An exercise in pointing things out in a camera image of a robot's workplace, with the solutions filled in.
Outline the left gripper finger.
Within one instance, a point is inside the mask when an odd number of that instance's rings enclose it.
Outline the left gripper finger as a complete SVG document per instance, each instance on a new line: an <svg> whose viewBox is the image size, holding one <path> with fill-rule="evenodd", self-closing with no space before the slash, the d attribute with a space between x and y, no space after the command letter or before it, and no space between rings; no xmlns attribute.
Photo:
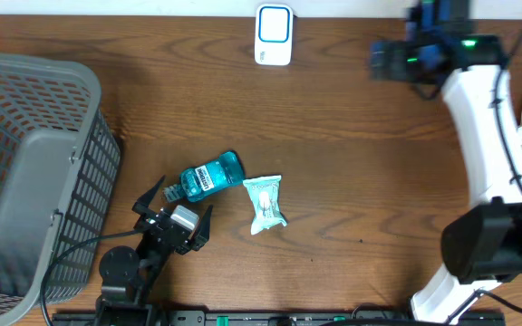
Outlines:
<svg viewBox="0 0 522 326"><path fill-rule="evenodd" d="M210 205L205 214L200 219L198 226L192 236L191 249L195 252L199 251L210 238L210 225L213 206Z"/></svg>
<svg viewBox="0 0 522 326"><path fill-rule="evenodd" d="M150 188L146 193L141 195L132 207L132 211L137 213L139 216L151 216L155 215L155 212L150 209L150 203L157 195L160 186L165 180L165 176L162 176L157 183Z"/></svg>

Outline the blue mouthwash bottle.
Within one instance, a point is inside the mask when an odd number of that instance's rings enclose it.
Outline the blue mouthwash bottle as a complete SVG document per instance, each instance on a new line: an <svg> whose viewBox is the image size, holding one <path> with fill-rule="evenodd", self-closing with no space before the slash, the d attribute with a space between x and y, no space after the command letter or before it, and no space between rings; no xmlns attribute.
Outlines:
<svg viewBox="0 0 522 326"><path fill-rule="evenodd" d="M237 153L228 151L204 165L184 170L179 182L165 187L163 195L170 203L183 198L196 203L228 187L239 186L244 179Z"/></svg>

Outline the green wet wipes pack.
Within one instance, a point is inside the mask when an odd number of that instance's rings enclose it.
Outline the green wet wipes pack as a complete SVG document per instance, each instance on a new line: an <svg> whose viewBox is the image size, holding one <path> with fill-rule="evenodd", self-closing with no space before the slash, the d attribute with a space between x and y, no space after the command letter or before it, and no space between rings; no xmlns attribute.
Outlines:
<svg viewBox="0 0 522 326"><path fill-rule="evenodd" d="M255 210L250 227L251 235L257 235L276 225L287 226L287 221L278 204L281 179L281 175L275 175L243 181L243 186L246 188Z"/></svg>

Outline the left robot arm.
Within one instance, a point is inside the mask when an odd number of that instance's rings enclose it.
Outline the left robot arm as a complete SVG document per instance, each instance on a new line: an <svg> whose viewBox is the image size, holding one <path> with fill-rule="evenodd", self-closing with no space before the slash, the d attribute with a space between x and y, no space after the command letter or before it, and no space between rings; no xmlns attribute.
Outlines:
<svg viewBox="0 0 522 326"><path fill-rule="evenodd" d="M141 234L138 246L116 246L101 258L101 295L93 326L166 325L167 313L148 302L154 283L173 254L196 252L209 240L212 206L203 216L181 205L172 211L150 209L162 183L159 180L132 207L139 215L133 228Z"/></svg>

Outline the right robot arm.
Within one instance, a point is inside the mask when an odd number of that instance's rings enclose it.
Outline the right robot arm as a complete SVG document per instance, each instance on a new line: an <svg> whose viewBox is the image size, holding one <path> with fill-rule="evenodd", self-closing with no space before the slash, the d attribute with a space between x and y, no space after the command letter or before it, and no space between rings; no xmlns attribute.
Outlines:
<svg viewBox="0 0 522 326"><path fill-rule="evenodd" d="M522 274L522 144L509 91L513 52L477 34L467 1L419 1L400 41L371 48L378 80L441 98L453 118L469 182L469 211L442 232L442 263L412 295L418 324L456 325L482 297Z"/></svg>

